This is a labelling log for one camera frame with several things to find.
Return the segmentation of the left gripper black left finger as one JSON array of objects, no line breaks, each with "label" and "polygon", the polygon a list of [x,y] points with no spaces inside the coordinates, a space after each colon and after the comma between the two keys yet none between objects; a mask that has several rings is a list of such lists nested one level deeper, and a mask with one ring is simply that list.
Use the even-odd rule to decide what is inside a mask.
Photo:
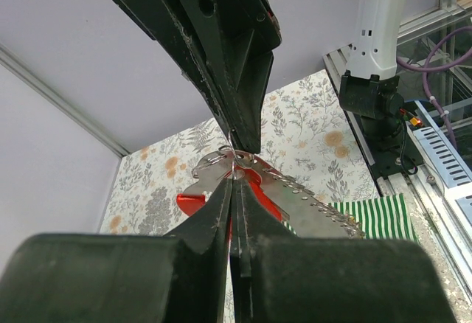
[{"label": "left gripper black left finger", "polygon": [[3,322],[222,322],[232,182],[162,236],[43,233],[1,277]]}]

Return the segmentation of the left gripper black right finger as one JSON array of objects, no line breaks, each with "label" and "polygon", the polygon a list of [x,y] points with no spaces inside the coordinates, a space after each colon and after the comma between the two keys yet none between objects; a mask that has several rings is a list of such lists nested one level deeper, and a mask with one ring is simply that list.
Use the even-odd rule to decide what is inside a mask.
[{"label": "left gripper black right finger", "polygon": [[407,240],[290,233],[246,181],[232,184],[236,322],[454,322],[432,261]]}]

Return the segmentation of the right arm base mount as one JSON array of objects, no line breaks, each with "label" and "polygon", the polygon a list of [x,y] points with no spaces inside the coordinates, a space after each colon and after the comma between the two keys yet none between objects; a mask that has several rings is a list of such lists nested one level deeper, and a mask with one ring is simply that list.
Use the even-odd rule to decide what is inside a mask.
[{"label": "right arm base mount", "polygon": [[[363,155],[366,157],[369,171],[375,182],[382,178],[403,173],[400,163],[400,150],[403,143],[403,127],[398,119],[387,117],[382,120],[370,119],[354,114],[359,131],[356,139],[361,143]],[[413,143],[410,136],[406,137],[403,163],[412,172],[414,167],[423,165],[424,158]]]}]

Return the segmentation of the red handled silver keyring carabiner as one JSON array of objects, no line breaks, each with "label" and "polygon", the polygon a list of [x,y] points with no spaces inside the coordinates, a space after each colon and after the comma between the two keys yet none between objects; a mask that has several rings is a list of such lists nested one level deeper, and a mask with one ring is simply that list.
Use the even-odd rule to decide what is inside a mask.
[{"label": "red handled silver keyring carabiner", "polygon": [[292,177],[275,170],[259,156],[224,145],[205,155],[192,170],[196,180],[176,197],[179,209],[190,226],[194,214],[201,213],[222,180],[235,176],[247,181],[265,212],[280,222],[285,230],[300,240],[360,240],[361,225],[351,215],[315,199],[313,192],[296,183]]}]

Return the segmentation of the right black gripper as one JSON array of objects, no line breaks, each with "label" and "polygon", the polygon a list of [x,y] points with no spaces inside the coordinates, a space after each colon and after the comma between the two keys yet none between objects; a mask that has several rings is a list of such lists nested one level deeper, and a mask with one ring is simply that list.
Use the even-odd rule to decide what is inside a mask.
[{"label": "right black gripper", "polygon": [[196,87],[224,133],[261,149],[263,97],[282,42],[268,0],[112,0]]}]

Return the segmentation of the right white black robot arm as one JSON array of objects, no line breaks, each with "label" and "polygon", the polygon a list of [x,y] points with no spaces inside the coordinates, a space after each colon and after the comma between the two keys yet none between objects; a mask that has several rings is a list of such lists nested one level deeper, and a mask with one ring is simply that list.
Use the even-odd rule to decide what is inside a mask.
[{"label": "right white black robot arm", "polygon": [[[282,37],[268,0],[112,0],[158,42],[204,98],[233,145],[261,149],[261,111]],[[399,133],[397,39],[405,0],[360,0],[339,103],[363,134]]]}]

